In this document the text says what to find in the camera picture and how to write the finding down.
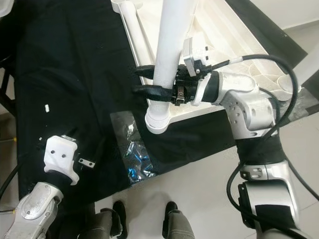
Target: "black tablecloth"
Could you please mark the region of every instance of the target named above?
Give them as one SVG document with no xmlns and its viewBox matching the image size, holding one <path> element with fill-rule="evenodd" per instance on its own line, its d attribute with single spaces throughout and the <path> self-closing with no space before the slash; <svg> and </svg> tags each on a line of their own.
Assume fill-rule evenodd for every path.
<svg viewBox="0 0 319 239">
<path fill-rule="evenodd" d="M 227 2 L 269 53 L 292 66 L 306 56 L 249 0 Z M 25 14 L 30 9 L 32 14 Z M 99 143 L 105 143 L 95 169 L 84 169 L 78 185 L 65 192 L 66 206 L 91 203 L 128 188 L 110 120 L 113 112 L 133 112 L 157 174 L 234 146 L 225 111 L 174 123 L 161 135 L 146 129 L 147 103 L 131 93 L 140 79 L 134 75 L 121 18 L 109 0 L 18 0 L 13 10 L 20 13 L 18 20 L 14 12 L 13 16 L 22 29 L 12 39 L 17 42 L 18 161 L 27 160 L 19 172 L 20 197 L 45 180 L 42 142 L 70 132 L 83 158 L 92 159 Z"/>
</svg>

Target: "black cloth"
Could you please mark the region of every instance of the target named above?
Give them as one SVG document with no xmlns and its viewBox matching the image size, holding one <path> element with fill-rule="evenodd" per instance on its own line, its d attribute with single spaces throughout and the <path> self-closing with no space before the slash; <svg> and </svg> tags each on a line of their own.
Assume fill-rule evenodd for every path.
<svg viewBox="0 0 319 239">
<path fill-rule="evenodd" d="M 283 32 L 249 0 L 228 3 L 269 53 L 292 66 L 306 55 L 289 37 L 280 38 Z M 42 142 L 65 133 L 78 140 L 81 157 L 97 164 L 83 169 L 78 185 L 64 192 L 62 206 L 78 207 L 128 188 L 113 112 L 133 112 L 157 174 L 235 145 L 225 111 L 173 123 L 161 135 L 146 129 L 147 103 L 131 93 L 140 80 L 123 23 L 109 0 L 17 0 L 15 8 L 20 18 L 14 22 L 22 25 L 14 39 L 18 162 L 27 161 L 19 172 L 20 197 L 45 180 Z M 22 14 L 30 9 L 32 14 Z M 96 157 L 103 140 L 102 155 Z"/>
</svg>

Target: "person's leg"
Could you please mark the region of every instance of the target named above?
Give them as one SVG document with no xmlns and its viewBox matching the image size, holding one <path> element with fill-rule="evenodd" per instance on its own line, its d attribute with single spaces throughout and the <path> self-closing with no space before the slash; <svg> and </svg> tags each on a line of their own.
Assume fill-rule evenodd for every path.
<svg viewBox="0 0 319 239">
<path fill-rule="evenodd" d="M 88 219 L 87 226 L 78 239 L 126 239 L 126 213 L 122 202 L 117 201 L 113 209 L 102 209 L 100 213 Z"/>
<path fill-rule="evenodd" d="M 175 202 L 166 205 L 162 235 L 165 239 L 195 239 L 187 218 Z"/>
</svg>

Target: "gray trouser leg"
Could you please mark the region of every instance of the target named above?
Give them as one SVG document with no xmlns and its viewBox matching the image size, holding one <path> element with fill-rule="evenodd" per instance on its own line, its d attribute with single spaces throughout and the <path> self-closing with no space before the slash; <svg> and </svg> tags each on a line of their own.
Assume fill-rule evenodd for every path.
<svg viewBox="0 0 319 239">
<path fill-rule="evenodd" d="M 195 239 L 193 230 L 181 211 L 172 211 L 168 220 L 168 239 Z"/>
<path fill-rule="evenodd" d="M 88 221 L 87 229 L 81 232 L 78 239 L 110 239 L 111 227 L 112 212 L 98 213 Z"/>
</svg>

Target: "white pvc pipe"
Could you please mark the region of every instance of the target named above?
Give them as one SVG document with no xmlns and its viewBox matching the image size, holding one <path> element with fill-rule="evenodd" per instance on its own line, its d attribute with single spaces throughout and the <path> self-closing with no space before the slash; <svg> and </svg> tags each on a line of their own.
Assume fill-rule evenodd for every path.
<svg viewBox="0 0 319 239">
<path fill-rule="evenodd" d="M 183 42 L 193 19 L 198 0 L 163 0 L 154 85 L 171 89 L 182 52 Z M 150 132 L 160 134 L 169 125 L 169 103 L 151 101 L 145 115 Z"/>
<path fill-rule="evenodd" d="M 134 52 L 137 55 L 137 66 L 144 66 L 152 64 L 152 60 L 143 36 L 141 26 L 139 24 L 135 5 L 131 1 L 124 1 L 121 4 L 121 11 L 123 13 L 125 22 L 129 28 L 130 36 L 134 45 Z"/>
<path fill-rule="evenodd" d="M 309 80 L 317 71 L 319 71 L 319 44 L 294 68 L 299 86 Z M 278 84 L 283 90 L 292 92 L 289 76 L 280 77 Z"/>
</svg>

